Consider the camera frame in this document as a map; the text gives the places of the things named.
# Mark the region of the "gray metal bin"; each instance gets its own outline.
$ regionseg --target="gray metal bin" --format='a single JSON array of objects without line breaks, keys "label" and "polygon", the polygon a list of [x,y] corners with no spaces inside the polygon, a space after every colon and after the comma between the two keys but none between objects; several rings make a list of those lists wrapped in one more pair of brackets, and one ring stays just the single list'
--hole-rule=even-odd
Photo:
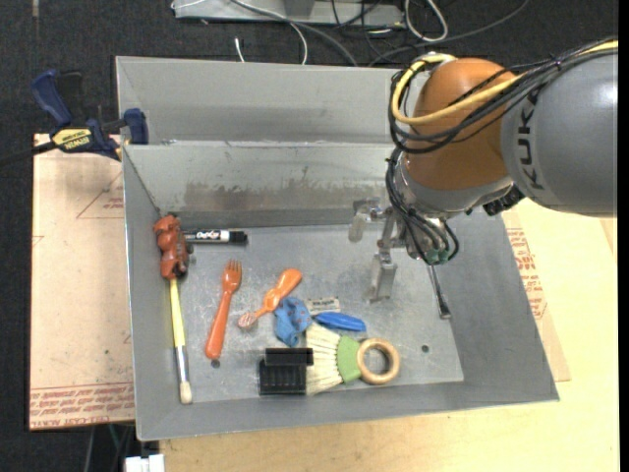
[{"label": "gray metal bin", "polygon": [[[124,150],[129,296],[141,440],[390,418],[557,399],[500,218],[455,218],[459,256],[439,269],[452,310],[441,320],[426,267],[405,253],[391,299],[367,297],[378,224],[350,243],[353,201],[385,201],[392,71],[117,58],[120,111],[147,116],[148,146]],[[239,227],[250,243],[197,245],[181,282],[195,402],[179,402],[169,294],[152,224]],[[220,368],[202,345],[225,262],[243,262]],[[360,381],[315,396],[257,395],[257,360],[280,345],[273,316],[243,332],[280,271],[299,268],[300,298],[335,295],[402,357],[390,385]]]}]

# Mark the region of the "orange plastic spoon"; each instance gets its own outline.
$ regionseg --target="orange plastic spoon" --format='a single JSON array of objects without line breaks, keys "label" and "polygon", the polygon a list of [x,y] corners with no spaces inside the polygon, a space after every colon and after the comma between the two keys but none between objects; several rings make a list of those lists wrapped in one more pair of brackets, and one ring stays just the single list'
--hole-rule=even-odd
[{"label": "orange plastic spoon", "polygon": [[298,269],[289,268],[284,270],[280,274],[275,287],[264,294],[262,307],[257,311],[242,315],[238,319],[238,327],[251,328],[262,315],[275,311],[279,302],[290,294],[300,281],[302,281],[302,274]]}]

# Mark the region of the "black marker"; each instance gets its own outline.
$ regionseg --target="black marker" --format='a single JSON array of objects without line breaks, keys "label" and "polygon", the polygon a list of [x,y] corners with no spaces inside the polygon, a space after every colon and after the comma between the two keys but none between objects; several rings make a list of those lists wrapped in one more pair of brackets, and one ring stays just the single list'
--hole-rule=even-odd
[{"label": "black marker", "polygon": [[184,231],[188,243],[247,243],[245,231],[228,229],[199,229]]}]

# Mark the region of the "yellow clamp label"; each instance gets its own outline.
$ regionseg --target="yellow clamp label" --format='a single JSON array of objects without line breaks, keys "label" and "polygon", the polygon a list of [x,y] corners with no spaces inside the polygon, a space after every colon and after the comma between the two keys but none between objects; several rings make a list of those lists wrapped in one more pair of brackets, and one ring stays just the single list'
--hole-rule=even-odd
[{"label": "yellow clamp label", "polygon": [[87,128],[68,128],[61,130],[52,137],[57,147],[72,150],[91,143],[91,131]]}]

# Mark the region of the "orange toy figure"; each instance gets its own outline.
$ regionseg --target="orange toy figure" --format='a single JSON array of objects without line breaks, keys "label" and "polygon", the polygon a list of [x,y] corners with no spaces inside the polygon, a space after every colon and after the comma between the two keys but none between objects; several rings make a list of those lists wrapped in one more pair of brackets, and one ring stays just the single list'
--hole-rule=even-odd
[{"label": "orange toy figure", "polygon": [[186,243],[181,222],[175,215],[161,217],[153,225],[157,245],[161,249],[160,272],[166,279],[175,279],[188,270],[188,255],[192,246]]}]

